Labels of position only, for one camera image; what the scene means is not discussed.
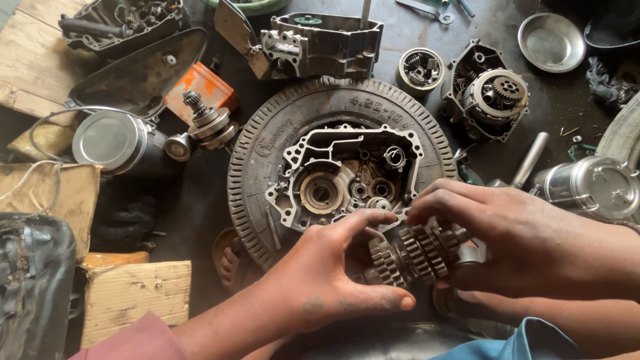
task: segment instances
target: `stainless steel bowl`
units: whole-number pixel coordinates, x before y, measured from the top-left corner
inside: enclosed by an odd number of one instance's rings
[[[518,31],[518,43],[533,65],[556,73],[578,67],[586,50],[580,30],[554,13],[539,13],[525,20]]]

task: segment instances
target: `hand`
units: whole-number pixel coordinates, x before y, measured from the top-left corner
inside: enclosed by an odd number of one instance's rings
[[[440,216],[483,240],[492,259],[445,278],[461,290],[507,297],[637,300],[640,238],[631,229],[559,209],[514,188],[439,179],[414,199],[407,222]]]
[[[357,284],[344,273],[347,246],[382,236],[371,228],[396,220],[387,211],[362,209],[334,224],[309,227],[293,249],[256,282],[260,290],[254,295],[280,303],[278,321],[291,333],[312,331],[352,316],[413,308],[415,298],[408,291]]]

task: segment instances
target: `pink sleeve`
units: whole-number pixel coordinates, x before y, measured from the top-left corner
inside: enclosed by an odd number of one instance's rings
[[[84,348],[70,360],[188,360],[169,326],[149,311],[91,348]]]

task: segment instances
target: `orange box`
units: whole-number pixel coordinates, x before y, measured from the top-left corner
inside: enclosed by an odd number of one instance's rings
[[[214,108],[228,108],[234,111],[238,107],[238,96],[231,86],[222,81],[202,63],[197,62],[178,81],[163,99],[164,105],[180,119],[192,126],[193,111],[182,102],[182,93],[188,89],[199,92],[202,102]]]

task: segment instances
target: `blue clothing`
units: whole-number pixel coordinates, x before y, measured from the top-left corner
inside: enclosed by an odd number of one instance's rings
[[[576,360],[584,353],[557,327],[526,318],[507,340],[475,340],[431,360]]]

